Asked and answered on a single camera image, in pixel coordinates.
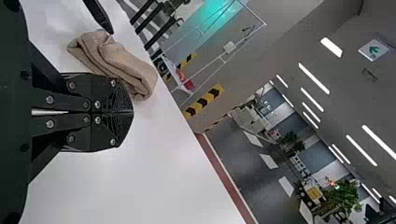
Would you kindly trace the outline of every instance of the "white ceiling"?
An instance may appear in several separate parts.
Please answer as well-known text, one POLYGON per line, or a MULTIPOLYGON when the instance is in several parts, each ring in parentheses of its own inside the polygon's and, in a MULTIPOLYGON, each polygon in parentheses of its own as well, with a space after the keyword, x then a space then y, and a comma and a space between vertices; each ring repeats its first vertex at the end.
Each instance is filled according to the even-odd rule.
POLYGON ((396 195, 396 160, 361 125, 369 126, 396 151, 396 100, 393 99, 396 97, 396 50, 371 63, 358 53, 358 49, 374 38, 396 46, 396 14, 392 11, 395 7, 394 1, 366 0, 360 17, 355 17, 329 35, 330 40, 344 51, 341 59, 324 48, 319 40, 298 59, 330 89, 330 95, 307 77, 297 63, 287 64, 279 71, 288 82, 288 89, 276 78, 273 79, 276 87, 288 96, 300 114, 304 111, 304 101, 320 117, 318 134, 327 144, 336 144, 346 154, 352 162, 348 168, 355 175, 360 175, 369 188, 375 187, 382 195, 393 196, 396 195), (364 68, 377 76, 377 82, 371 82, 361 73, 364 68), (301 93, 301 87, 319 101, 325 109, 324 113, 319 112, 301 93), (349 143, 346 134, 366 150, 378 163, 377 167, 349 143))

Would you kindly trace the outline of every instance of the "white table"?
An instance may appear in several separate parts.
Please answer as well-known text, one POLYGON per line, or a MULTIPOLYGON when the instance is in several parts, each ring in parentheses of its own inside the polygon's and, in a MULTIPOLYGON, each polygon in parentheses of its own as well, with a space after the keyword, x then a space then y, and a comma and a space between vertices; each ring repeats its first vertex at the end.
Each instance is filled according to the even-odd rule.
MULTIPOLYGON (((31 41, 61 72, 87 68, 65 47, 99 28, 81 0, 21 0, 31 41)), ((115 39, 151 63, 115 0, 102 0, 115 39)), ((21 223, 245 223, 161 79, 134 102, 120 148, 60 153, 30 184, 21 223)))

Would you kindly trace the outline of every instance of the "bolt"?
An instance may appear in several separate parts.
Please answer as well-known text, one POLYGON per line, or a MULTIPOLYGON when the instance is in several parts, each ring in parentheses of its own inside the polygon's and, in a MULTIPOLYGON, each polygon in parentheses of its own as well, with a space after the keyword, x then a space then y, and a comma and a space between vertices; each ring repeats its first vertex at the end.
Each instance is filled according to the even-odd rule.
POLYGON ((55 123, 53 122, 52 119, 46 122, 47 128, 52 129, 53 126, 55 126, 55 123))
POLYGON ((84 122, 85 122, 85 123, 89 123, 89 122, 90 122, 90 118, 85 117, 85 118, 84 118, 84 122))
POLYGON ((70 135, 67 137, 67 142, 69 142, 69 143, 74 143, 75 140, 76 140, 76 137, 74 135, 70 135))
POLYGON ((101 121, 102 121, 102 120, 101 120, 99 117, 96 117, 96 118, 95 118, 95 123, 96 123, 96 124, 100 124, 101 121))
POLYGON ((69 82, 69 88, 70 90, 73 90, 76 88, 76 84, 74 82, 69 82))
POLYGON ((52 105, 53 104, 53 97, 52 96, 47 96, 46 101, 47 101, 47 104, 52 105))
POLYGON ((99 109, 99 108, 100 108, 100 102, 99 102, 99 101, 95 101, 94 104, 95 104, 95 108, 96 108, 96 109, 99 109))
POLYGON ((27 71, 21 71, 21 78, 28 80, 31 78, 30 74, 27 71))
POLYGON ((29 149, 29 144, 22 144, 20 147, 21 152, 25 152, 29 149))

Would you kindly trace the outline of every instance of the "potted plant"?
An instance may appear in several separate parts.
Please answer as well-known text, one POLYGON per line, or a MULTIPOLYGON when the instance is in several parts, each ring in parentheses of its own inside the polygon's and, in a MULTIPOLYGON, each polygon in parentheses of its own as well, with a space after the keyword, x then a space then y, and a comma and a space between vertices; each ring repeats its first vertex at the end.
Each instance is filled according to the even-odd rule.
POLYGON ((280 144, 286 145, 286 144, 293 144, 297 141, 298 137, 297 134, 294 132, 288 132, 284 137, 280 139, 280 144))
POLYGON ((345 180, 337 183, 331 190, 324 191, 323 194, 327 201, 317 211, 320 216, 327 217, 334 212, 343 212, 349 217, 352 209, 358 213, 362 210, 357 182, 345 180))

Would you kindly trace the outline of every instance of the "yellow and black hazard stripe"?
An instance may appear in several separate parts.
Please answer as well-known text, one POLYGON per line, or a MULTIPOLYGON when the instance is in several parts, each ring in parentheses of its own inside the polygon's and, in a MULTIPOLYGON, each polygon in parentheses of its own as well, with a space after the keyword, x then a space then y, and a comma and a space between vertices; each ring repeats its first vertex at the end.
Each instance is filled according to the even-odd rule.
POLYGON ((181 63, 177 66, 177 68, 178 68, 178 69, 183 69, 185 66, 187 66, 187 64, 188 64, 189 62, 191 62, 192 59, 196 58, 197 56, 198 56, 197 53, 190 54, 189 56, 187 56, 186 61, 181 62, 181 63))
POLYGON ((190 105, 185 111, 183 111, 183 115, 185 119, 190 119, 201 110, 203 110, 207 105, 212 103, 216 98, 218 98, 224 89, 220 86, 220 84, 216 84, 209 92, 199 98, 196 102, 190 105))
POLYGON ((212 128, 214 128, 216 125, 218 125, 222 120, 224 120, 231 113, 231 111, 235 110, 239 106, 240 105, 234 106, 233 109, 229 110, 225 115, 223 115, 221 118, 216 120, 212 125, 210 125, 206 130, 204 130, 204 133, 210 131, 212 128))

